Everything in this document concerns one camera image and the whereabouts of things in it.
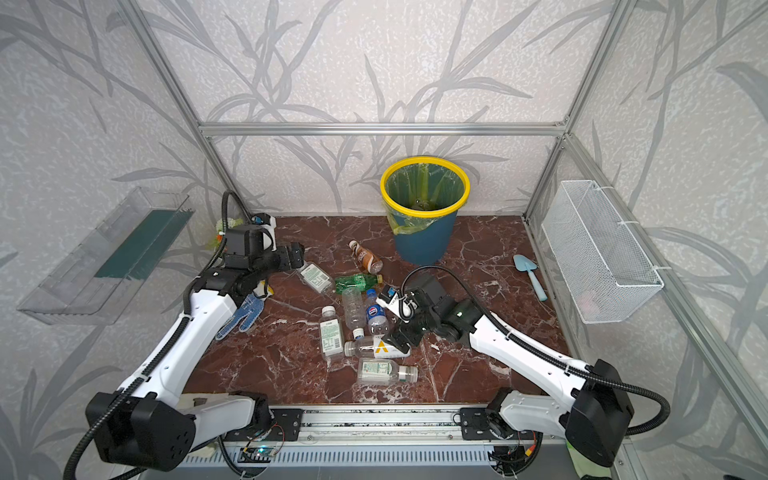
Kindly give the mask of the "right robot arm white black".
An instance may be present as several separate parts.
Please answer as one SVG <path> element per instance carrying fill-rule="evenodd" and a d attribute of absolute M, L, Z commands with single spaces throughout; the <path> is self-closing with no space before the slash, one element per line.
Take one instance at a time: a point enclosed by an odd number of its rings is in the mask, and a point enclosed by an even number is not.
<path fill-rule="evenodd" d="M 433 333 L 508 366 L 541 389 L 540 395 L 500 390 L 486 415 L 501 439 L 517 431 L 564 438 L 583 457 L 613 465 L 634 408 L 616 369 L 552 350 L 513 329 L 472 296 L 455 300 L 431 274 L 411 286 L 387 287 L 377 303 L 396 318 L 389 342 L 403 352 Z"/>

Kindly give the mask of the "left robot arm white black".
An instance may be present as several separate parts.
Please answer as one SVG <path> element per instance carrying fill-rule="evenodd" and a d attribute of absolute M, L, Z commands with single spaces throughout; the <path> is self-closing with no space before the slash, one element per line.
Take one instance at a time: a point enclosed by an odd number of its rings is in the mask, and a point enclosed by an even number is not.
<path fill-rule="evenodd" d="M 273 417 L 263 394 L 238 391 L 188 409 L 178 404 L 225 323 L 270 275 L 302 267 L 304 251 L 298 242 L 276 245 L 265 226 L 241 225 L 225 233 L 216 253 L 221 264 L 188 284 L 182 311 L 160 344 L 115 392 L 98 393 L 87 405 L 89 429 L 65 466 L 65 478 L 74 478 L 89 445 L 106 463 L 170 471 L 190 451 L 231 431 L 269 431 Z"/>

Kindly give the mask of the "square bottle white green label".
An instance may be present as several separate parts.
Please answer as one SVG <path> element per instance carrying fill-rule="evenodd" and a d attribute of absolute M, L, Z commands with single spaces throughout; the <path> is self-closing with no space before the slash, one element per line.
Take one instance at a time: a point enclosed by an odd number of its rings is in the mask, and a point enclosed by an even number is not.
<path fill-rule="evenodd" d="M 341 323 L 334 306 L 322 308 L 319 323 L 321 354 L 325 359 L 331 359 L 344 354 L 344 338 Z"/>

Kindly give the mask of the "clear Pepsi bottle blue cap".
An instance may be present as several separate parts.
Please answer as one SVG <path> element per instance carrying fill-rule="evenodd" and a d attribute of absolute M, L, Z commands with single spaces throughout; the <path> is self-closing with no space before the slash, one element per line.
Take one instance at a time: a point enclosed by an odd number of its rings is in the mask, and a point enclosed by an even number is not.
<path fill-rule="evenodd" d="M 390 325 L 385 310 L 377 303 L 377 292 L 371 288 L 365 292 L 365 315 L 367 328 L 372 336 L 385 335 Z"/>

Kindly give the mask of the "clear bottle yellow logo label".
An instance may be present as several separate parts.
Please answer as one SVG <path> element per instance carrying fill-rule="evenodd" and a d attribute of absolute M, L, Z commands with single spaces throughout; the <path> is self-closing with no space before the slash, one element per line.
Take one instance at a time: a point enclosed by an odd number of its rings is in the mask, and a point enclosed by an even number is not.
<path fill-rule="evenodd" d="M 399 359 L 406 358 L 409 353 L 403 353 L 395 346 L 385 342 L 381 335 L 363 336 L 344 345 L 346 357 L 369 359 Z"/>

